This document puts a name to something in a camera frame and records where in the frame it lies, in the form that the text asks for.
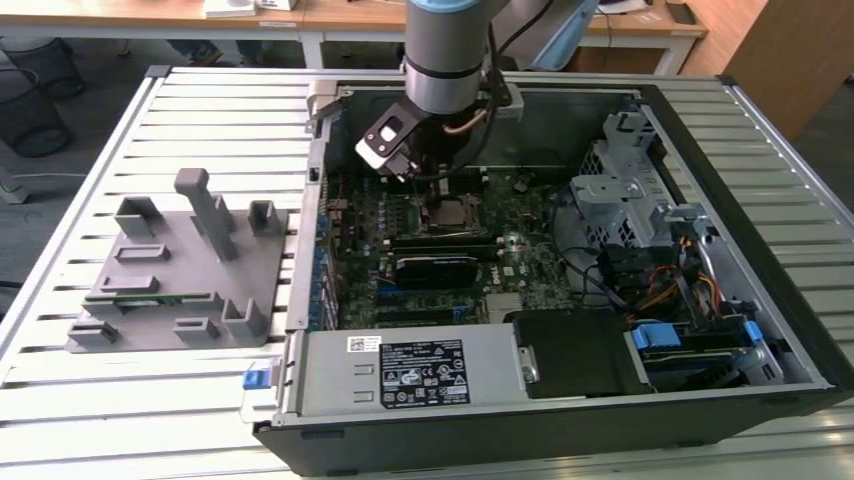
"aluminum slotted table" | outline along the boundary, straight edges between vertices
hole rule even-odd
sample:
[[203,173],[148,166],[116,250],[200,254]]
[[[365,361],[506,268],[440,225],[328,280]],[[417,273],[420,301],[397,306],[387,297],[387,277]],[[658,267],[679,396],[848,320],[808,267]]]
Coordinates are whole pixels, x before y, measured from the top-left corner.
[[[854,219],[738,87],[715,79],[508,74],[571,85],[655,83],[848,358],[854,358]],[[0,477],[296,478],[239,415],[241,374],[280,355],[297,231],[289,231],[273,316],[259,348],[72,355],[80,302],[119,227],[121,195],[188,209],[183,167],[211,172],[228,206],[269,199],[299,222],[316,79],[396,81],[393,72],[173,69],[144,79],[12,309],[0,324]],[[688,200],[690,184],[666,162]],[[716,445],[448,468],[372,478],[842,478],[854,461],[842,404],[775,420]]]

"barcode sticker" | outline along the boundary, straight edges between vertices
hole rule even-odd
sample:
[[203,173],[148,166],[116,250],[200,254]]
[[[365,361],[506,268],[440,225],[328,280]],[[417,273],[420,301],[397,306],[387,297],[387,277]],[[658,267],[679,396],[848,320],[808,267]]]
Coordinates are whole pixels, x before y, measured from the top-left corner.
[[379,352],[383,337],[347,337],[347,353]]

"power supply label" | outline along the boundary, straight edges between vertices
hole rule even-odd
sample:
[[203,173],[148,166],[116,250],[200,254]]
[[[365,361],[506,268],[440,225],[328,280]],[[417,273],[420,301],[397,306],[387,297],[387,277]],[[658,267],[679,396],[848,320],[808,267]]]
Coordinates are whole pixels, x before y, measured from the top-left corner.
[[379,373],[388,409],[471,403],[461,340],[383,343]]

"waste basket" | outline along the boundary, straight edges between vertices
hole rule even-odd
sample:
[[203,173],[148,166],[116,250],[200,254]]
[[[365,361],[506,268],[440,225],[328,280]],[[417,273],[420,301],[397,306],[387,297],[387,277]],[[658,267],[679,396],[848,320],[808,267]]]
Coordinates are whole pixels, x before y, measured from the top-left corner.
[[17,68],[36,72],[38,88],[48,97],[71,98],[83,91],[71,48],[61,39],[2,37],[0,49]]
[[21,157],[44,157],[71,140],[56,107],[29,70],[0,70],[0,139]]

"circuit board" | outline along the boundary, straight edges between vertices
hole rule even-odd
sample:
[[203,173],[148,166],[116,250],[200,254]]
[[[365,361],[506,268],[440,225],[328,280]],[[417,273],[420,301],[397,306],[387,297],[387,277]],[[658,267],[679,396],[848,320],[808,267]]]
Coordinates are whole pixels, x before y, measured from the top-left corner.
[[[393,282],[388,239],[420,235],[423,195],[416,187],[405,185],[411,193],[401,191],[403,186],[373,175],[333,178],[329,214],[340,302],[337,328],[436,325],[437,318],[449,319],[452,324],[495,322],[490,298],[510,298],[526,310],[576,305],[578,296],[572,296],[548,233],[554,193],[568,178],[568,172],[558,170],[480,170],[455,180],[455,190],[463,191],[460,203],[472,209],[467,227],[495,239],[494,245],[476,248],[491,248],[496,256],[477,262],[471,286],[447,290],[401,290]],[[407,312],[419,312],[423,322],[399,322]]]

